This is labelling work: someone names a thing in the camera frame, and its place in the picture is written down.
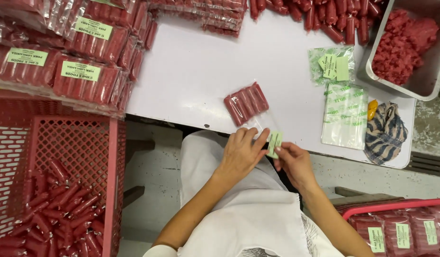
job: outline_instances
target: white shirt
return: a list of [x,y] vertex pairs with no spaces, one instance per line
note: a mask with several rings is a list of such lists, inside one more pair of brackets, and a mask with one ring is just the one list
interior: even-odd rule
[[[211,131],[182,144],[181,206],[207,182],[223,157],[227,138]],[[266,158],[235,185],[178,249],[159,245],[143,257],[343,257],[299,209]]]

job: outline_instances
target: metal tray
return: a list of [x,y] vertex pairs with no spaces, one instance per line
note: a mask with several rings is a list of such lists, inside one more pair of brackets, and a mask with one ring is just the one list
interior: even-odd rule
[[390,92],[396,96],[416,98],[422,101],[434,99],[440,90],[440,30],[437,33],[437,42],[422,58],[425,64],[414,70],[409,81],[402,85],[395,85],[377,77],[372,71],[372,60],[377,51],[378,43],[382,38],[390,12],[394,9],[405,9],[412,17],[430,17],[440,26],[440,0],[390,0],[380,27],[373,30],[371,41],[364,51],[357,77],[373,86]]

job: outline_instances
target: striped cloth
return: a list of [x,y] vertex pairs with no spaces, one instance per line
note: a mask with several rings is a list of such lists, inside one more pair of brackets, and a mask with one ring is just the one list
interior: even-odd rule
[[391,161],[400,153],[408,133],[398,114],[398,105],[383,103],[367,123],[364,153],[377,165]]

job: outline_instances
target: white table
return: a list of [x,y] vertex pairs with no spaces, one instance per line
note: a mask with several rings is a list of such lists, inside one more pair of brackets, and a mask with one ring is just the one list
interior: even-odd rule
[[[369,162],[363,151],[321,143],[324,88],[310,81],[307,50],[334,43],[323,32],[307,32],[303,23],[270,10],[258,23],[250,14],[240,38],[204,33],[197,24],[163,18],[153,49],[146,53],[139,83],[126,112],[224,133],[236,131],[223,98],[241,87],[260,84],[284,133],[284,141],[309,151]],[[359,64],[363,49],[355,47]],[[359,85],[367,85],[356,80]],[[395,102],[409,130],[401,153],[389,167],[404,168],[410,159],[415,99],[399,98],[370,88],[370,100]]]

